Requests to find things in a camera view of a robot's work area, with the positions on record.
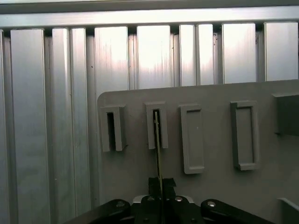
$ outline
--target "gray bracket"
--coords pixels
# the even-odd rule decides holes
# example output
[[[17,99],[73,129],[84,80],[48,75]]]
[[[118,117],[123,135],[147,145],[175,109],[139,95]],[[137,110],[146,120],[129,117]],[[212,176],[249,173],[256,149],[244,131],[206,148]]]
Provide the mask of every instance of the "gray bracket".
[[[160,114],[162,148],[168,148],[167,116],[166,116],[165,102],[147,102],[145,103],[145,106],[146,106],[146,118],[147,118],[147,126],[148,126],[149,149],[156,148],[154,123],[153,123],[153,114],[155,110],[159,111]]]
[[[103,152],[122,151],[126,146],[123,131],[124,106],[106,106],[100,109],[100,131]]]
[[[256,101],[230,103],[234,166],[257,169],[260,160]]]
[[[298,223],[299,206],[286,198],[279,198],[281,202],[281,223]]]
[[[181,125],[185,174],[200,174],[204,170],[204,147],[201,107],[181,105]]]
[[[299,136],[299,94],[275,94],[278,133]]]

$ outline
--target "corrugated metal wall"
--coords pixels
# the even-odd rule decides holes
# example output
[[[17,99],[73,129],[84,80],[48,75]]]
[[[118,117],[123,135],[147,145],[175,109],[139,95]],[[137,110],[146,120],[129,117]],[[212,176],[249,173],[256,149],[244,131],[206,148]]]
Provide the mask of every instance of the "corrugated metal wall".
[[[104,194],[101,93],[297,79],[298,23],[6,28],[0,77],[0,223],[60,224]]]

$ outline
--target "gray plastic holder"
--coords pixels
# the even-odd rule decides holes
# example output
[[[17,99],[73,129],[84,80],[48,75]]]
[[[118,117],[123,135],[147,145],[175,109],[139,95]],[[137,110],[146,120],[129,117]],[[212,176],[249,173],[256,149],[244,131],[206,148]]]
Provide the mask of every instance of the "gray plastic holder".
[[[181,125],[185,174],[200,174],[204,170],[201,107],[181,105]]]
[[[103,152],[111,150],[122,151],[126,146],[126,137],[123,131],[123,109],[124,106],[100,108],[100,131]]]
[[[256,101],[230,102],[234,166],[257,169],[260,160]]]
[[[160,127],[161,127],[161,141],[162,148],[168,148],[168,134],[167,134],[167,116],[166,116],[166,104],[165,102],[147,102],[146,106],[146,118],[148,126],[148,138],[149,149],[155,149],[155,134],[154,134],[154,111],[159,111],[160,114]]]

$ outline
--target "metal rail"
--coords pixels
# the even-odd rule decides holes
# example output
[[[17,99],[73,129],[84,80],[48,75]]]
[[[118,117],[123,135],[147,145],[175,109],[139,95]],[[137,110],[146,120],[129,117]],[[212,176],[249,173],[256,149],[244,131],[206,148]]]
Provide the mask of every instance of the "metal rail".
[[[0,28],[298,21],[299,6],[1,14]]]

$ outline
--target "thin metal blade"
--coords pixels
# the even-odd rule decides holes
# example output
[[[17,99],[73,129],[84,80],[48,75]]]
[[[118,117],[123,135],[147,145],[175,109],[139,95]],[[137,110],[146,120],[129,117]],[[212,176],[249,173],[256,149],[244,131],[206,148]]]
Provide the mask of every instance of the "thin metal blade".
[[[161,199],[163,201],[163,185],[162,185],[162,171],[161,171],[161,152],[160,152],[160,130],[158,113],[154,115],[155,134],[156,134],[156,158],[157,158],[157,173],[160,182]]]
[[[160,129],[159,129],[159,116],[158,112],[155,111],[154,114],[154,123],[155,123],[155,134],[156,134],[156,159],[157,159],[157,174],[159,178],[159,183],[160,183],[160,193],[161,193],[161,223],[164,224],[164,196],[163,196],[163,184],[162,184],[162,167],[161,167],[161,152],[160,152]]]

